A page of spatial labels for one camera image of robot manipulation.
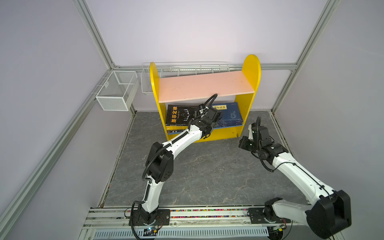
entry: label tag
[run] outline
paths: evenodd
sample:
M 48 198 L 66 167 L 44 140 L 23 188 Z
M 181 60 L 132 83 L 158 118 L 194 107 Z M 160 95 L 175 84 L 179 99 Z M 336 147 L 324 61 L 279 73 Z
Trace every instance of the label tag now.
M 216 105 L 216 106 L 212 106 L 212 107 L 216 108 L 217 110 L 225 110 L 225 109 L 227 109 L 226 105 Z

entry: pink shelf board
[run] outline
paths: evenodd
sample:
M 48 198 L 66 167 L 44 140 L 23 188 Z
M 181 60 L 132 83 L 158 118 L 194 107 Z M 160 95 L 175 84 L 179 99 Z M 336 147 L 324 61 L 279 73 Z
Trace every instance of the pink shelf board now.
M 159 103 L 254 93 L 242 71 L 160 78 Z

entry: book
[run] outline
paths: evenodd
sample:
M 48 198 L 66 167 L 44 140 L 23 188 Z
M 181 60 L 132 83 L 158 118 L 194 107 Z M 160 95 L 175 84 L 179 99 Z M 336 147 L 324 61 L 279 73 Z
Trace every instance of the book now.
M 218 126 L 225 128 L 243 125 L 238 103 L 212 104 L 213 108 L 221 111 Z M 176 134 L 187 129 L 188 122 L 200 114 L 198 106 L 168 105 L 166 130 L 168 134 Z

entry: gray marble floor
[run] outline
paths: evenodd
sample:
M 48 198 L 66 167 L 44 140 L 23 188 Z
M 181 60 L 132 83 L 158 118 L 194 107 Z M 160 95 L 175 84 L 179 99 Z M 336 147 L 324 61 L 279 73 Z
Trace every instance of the gray marble floor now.
M 280 142 L 266 111 L 250 112 L 246 126 L 259 115 L 262 125 Z M 247 127 L 243 135 L 248 135 Z M 238 148 L 239 140 L 193 143 L 182 151 L 164 183 L 159 205 L 263 205 L 274 197 L 306 204 L 304 195 L 280 171 L 268 172 L 250 152 Z M 142 200 L 146 182 L 141 174 L 156 141 L 166 141 L 159 114 L 137 113 L 105 206 L 130 206 L 134 200 Z

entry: white mesh basket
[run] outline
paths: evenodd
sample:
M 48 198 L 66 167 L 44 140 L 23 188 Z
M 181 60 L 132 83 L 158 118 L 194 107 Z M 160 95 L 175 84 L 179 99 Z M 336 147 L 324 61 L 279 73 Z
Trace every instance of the white mesh basket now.
M 153 95 L 149 64 L 143 63 L 141 91 Z M 155 63 L 160 78 L 229 72 L 228 62 Z
M 135 71 L 112 71 L 96 99 L 105 111 L 129 111 L 138 88 Z

